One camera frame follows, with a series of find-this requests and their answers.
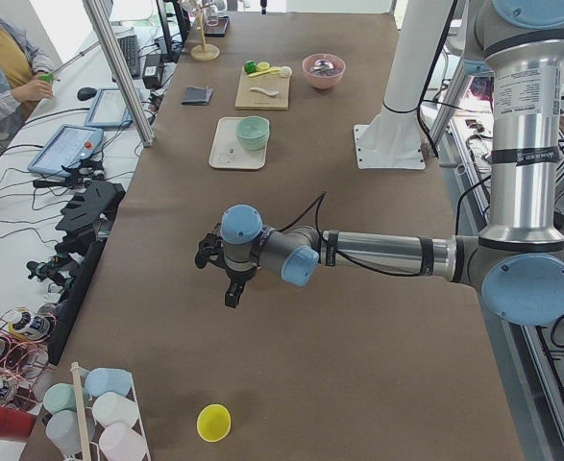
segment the green bowl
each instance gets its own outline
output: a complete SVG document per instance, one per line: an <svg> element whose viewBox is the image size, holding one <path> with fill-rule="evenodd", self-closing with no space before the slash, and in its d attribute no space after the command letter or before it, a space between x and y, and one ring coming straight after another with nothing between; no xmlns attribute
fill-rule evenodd
<svg viewBox="0 0 564 461"><path fill-rule="evenodd" d="M262 149L269 139L269 121L255 115L244 117L236 124L234 133L244 149L257 151Z"/></svg>

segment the tablet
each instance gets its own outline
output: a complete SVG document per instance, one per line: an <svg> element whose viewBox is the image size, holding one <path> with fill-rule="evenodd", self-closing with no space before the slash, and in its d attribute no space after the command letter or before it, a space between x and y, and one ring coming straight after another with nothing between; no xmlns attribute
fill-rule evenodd
<svg viewBox="0 0 564 461"><path fill-rule="evenodd" d="M94 97L85 125L103 130L117 130L132 123L124 97L118 88L100 88Z"/></svg>
<svg viewBox="0 0 564 461"><path fill-rule="evenodd" d="M96 151L104 132L99 128L61 125L28 165L28 171L47 176L68 177L63 168L74 168Z"/></svg>

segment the green object in hand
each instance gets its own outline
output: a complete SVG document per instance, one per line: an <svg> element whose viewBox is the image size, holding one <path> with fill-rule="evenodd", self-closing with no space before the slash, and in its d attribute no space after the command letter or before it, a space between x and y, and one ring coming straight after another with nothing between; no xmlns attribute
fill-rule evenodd
<svg viewBox="0 0 564 461"><path fill-rule="evenodd" d="M42 74L38 78L41 79L43 82L46 82L47 84L51 84L55 80L55 76L51 72Z"/></svg>
<svg viewBox="0 0 564 461"><path fill-rule="evenodd" d="M243 64L243 70L245 70L245 72L248 74L253 74L257 71L256 63L253 61L247 61L245 64Z"/></svg>

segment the white spoon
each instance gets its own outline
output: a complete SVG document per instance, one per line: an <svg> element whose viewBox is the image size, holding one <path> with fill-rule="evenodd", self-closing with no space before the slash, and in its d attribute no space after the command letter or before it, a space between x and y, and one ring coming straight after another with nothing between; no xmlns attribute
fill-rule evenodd
<svg viewBox="0 0 564 461"><path fill-rule="evenodd" d="M253 91L254 93L266 94L270 98L275 98L278 94L280 94L280 92L276 89L266 89L261 88L260 86L252 86L250 88L250 91Z"/></svg>

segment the blue joint cap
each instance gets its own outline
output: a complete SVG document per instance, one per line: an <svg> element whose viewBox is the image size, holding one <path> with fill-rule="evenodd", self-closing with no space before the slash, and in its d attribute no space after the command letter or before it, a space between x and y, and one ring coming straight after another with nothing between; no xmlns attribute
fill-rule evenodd
<svg viewBox="0 0 564 461"><path fill-rule="evenodd" d="M226 210L222 217L220 235L225 242L243 245L254 240L262 231L262 218L249 205L235 205Z"/></svg>
<svg viewBox="0 0 564 461"><path fill-rule="evenodd" d="M305 286L318 265L318 254L310 247L297 248L286 258L282 267L282 280Z"/></svg>
<svg viewBox="0 0 564 461"><path fill-rule="evenodd" d="M552 255L516 255L495 265L480 290L484 305L518 325L545 325L564 314L564 262Z"/></svg>
<svg viewBox="0 0 564 461"><path fill-rule="evenodd" d="M493 0L495 11L507 22L526 29L564 25L564 0Z"/></svg>
<svg viewBox="0 0 564 461"><path fill-rule="evenodd" d="M484 76L491 74L491 69L484 61L463 60L463 67L467 75Z"/></svg>

